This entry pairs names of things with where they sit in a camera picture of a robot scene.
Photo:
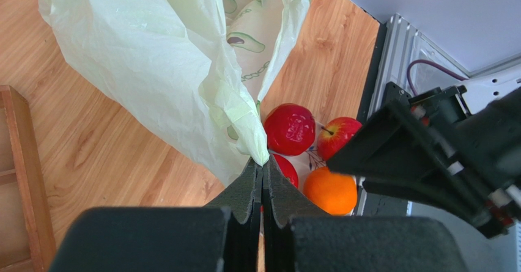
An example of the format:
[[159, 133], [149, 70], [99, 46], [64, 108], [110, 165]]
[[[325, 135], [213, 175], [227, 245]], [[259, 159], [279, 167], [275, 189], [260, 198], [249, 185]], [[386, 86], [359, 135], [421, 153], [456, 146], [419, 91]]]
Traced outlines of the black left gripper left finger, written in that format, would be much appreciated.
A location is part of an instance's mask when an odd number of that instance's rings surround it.
[[262, 167], [202, 207], [96, 207], [79, 215], [51, 271], [256, 271]]

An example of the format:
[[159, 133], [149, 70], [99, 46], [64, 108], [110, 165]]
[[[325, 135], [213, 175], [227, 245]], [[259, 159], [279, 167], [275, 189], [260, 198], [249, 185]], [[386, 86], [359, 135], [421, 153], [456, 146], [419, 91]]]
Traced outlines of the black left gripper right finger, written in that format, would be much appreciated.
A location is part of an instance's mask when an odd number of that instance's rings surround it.
[[267, 271], [467, 271], [440, 222], [421, 217], [331, 216], [262, 166]]

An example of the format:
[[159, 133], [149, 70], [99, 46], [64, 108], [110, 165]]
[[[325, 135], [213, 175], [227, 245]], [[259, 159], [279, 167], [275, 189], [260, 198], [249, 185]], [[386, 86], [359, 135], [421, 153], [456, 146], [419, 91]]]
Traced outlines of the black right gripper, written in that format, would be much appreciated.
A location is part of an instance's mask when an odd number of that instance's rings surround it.
[[[326, 162], [369, 192], [430, 205], [486, 238], [520, 221], [520, 89], [477, 113], [465, 86], [437, 87], [375, 112]], [[416, 182], [459, 182], [461, 186]]]

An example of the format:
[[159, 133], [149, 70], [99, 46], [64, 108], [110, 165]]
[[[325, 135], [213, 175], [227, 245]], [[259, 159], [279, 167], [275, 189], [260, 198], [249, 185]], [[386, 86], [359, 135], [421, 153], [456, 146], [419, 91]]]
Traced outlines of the orange fake orange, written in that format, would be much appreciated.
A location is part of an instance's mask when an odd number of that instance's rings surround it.
[[355, 179], [331, 172], [327, 167], [320, 167], [308, 175], [303, 194], [323, 211], [335, 216], [348, 215], [358, 203]]

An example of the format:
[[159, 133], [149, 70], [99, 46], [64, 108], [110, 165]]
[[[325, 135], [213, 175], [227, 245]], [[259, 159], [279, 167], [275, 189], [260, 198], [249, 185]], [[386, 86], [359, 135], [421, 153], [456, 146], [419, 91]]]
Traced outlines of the red fake tomato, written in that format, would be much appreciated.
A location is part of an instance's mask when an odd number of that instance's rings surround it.
[[298, 174], [293, 166], [293, 164], [286, 159], [285, 157], [279, 154], [273, 154], [283, 176], [288, 179], [288, 181], [296, 188], [299, 187], [299, 178]]

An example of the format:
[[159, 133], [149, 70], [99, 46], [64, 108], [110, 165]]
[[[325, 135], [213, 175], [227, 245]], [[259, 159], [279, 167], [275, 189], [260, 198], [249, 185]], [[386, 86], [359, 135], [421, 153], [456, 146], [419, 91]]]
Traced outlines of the red fake apple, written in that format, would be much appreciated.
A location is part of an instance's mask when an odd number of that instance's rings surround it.
[[358, 132], [362, 124], [351, 117], [338, 117], [322, 126], [317, 138], [317, 153], [329, 160], [340, 151]]

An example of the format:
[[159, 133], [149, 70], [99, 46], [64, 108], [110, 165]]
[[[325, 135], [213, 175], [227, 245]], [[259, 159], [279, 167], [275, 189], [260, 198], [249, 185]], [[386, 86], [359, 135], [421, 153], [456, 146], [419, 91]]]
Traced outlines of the red fake pomegranate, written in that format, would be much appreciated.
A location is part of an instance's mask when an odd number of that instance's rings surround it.
[[264, 120], [268, 149], [287, 156], [298, 156], [312, 146], [316, 121], [311, 111], [295, 103], [274, 108]]

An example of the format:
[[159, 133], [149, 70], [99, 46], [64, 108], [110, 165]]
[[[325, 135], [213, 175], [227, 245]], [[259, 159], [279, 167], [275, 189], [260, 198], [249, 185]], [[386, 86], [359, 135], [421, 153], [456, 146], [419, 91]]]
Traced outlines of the light green plastic bag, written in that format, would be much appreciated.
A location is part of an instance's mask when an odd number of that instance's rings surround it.
[[39, 0], [65, 61], [230, 185], [268, 161], [260, 103], [311, 0]]

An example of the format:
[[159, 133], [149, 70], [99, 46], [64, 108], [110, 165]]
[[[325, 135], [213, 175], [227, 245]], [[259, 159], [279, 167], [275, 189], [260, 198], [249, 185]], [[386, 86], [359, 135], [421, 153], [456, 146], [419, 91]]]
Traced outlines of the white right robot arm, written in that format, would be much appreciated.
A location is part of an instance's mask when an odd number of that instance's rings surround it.
[[520, 75], [391, 100], [326, 162], [363, 188], [437, 207], [487, 238], [520, 221]]

